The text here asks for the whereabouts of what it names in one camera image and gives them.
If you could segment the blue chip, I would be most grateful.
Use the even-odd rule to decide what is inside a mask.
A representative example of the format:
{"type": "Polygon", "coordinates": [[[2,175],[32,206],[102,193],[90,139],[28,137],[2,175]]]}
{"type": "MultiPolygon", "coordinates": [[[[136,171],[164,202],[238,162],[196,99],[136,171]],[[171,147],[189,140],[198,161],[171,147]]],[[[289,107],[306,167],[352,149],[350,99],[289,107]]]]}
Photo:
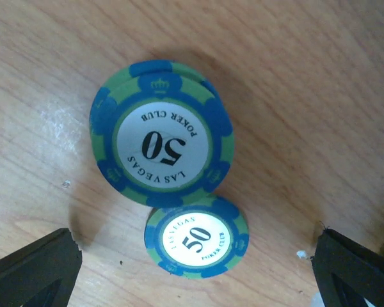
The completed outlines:
{"type": "Polygon", "coordinates": [[[93,100],[89,128],[104,178],[149,207],[204,198],[234,157],[234,131],[216,89],[176,61],[142,61],[113,74],[93,100]]]}
{"type": "Polygon", "coordinates": [[[165,271],[189,279],[211,278],[236,266],[249,245],[244,214],[227,199],[154,209],[144,230],[146,250],[165,271]]]}

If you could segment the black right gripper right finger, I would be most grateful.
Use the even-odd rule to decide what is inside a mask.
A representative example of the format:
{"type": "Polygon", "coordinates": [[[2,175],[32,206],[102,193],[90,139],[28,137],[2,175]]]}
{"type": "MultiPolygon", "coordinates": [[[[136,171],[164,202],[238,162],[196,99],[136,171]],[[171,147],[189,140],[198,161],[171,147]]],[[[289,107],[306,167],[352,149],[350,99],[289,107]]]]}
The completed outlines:
{"type": "Polygon", "coordinates": [[[384,257],[325,229],[311,258],[325,306],[384,306],[384,257]]]}

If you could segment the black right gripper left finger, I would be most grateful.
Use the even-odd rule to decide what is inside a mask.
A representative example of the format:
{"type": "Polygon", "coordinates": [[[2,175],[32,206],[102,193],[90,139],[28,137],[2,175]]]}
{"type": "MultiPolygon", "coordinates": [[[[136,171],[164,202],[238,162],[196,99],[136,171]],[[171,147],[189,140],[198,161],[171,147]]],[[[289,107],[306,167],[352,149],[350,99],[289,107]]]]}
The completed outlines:
{"type": "Polygon", "coordinates": [[[0,259],[0,306],[67,306],[83,262],[60,228],[0,259]]]}

